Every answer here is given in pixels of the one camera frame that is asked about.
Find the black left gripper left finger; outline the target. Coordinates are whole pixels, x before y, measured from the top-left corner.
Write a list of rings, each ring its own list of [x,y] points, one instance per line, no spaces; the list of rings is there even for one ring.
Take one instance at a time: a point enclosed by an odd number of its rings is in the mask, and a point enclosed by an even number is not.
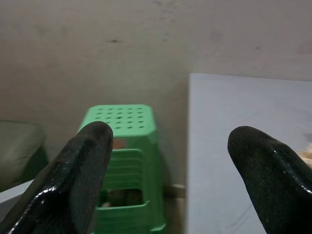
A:
[[[86,234],[112,149],[107,123],[85,125],[35,177],[0,223],[0,232]]]

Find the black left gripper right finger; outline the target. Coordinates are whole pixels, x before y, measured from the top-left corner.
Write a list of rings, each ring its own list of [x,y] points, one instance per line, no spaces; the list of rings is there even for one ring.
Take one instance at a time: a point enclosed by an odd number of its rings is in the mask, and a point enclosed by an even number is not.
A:
[[[288,145],[250,126],[232,130],[229,155],[268,234],[312,232],[312,170]]]

